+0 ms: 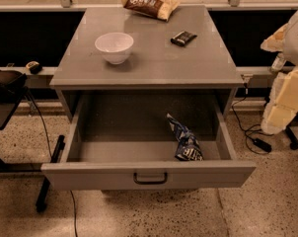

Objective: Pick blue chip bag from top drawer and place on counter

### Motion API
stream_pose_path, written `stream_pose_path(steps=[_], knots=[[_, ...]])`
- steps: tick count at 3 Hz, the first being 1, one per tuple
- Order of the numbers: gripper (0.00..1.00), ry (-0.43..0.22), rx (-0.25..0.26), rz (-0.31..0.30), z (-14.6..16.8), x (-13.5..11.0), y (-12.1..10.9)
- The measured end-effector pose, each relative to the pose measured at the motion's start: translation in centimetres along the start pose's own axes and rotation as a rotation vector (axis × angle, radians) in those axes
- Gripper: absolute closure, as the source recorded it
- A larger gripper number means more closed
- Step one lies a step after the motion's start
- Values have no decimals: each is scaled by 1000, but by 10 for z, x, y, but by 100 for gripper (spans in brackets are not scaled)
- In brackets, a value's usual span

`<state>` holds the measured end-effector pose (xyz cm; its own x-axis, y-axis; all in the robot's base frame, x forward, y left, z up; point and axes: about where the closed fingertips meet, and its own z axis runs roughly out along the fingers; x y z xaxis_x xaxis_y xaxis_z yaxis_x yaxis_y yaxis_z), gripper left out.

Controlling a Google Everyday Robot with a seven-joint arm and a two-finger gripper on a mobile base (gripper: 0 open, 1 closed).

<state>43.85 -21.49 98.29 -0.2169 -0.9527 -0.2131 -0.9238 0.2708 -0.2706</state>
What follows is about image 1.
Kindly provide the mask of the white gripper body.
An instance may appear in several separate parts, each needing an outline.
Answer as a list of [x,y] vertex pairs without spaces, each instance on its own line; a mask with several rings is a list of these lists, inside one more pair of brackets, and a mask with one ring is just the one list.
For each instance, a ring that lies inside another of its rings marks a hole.
[[267,134],[278,134],[298,113],[298,66],[288,74],[279,72],[273,81],[261,122]]

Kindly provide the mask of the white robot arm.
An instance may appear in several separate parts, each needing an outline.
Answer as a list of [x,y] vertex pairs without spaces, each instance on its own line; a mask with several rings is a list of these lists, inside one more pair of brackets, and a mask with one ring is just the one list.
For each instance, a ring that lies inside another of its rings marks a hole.
[[261,122],[265,133],[277,134],[298,113],[298,10],[285,25],[263,41],[261,49],[277,53],[270,67],[276,78]]

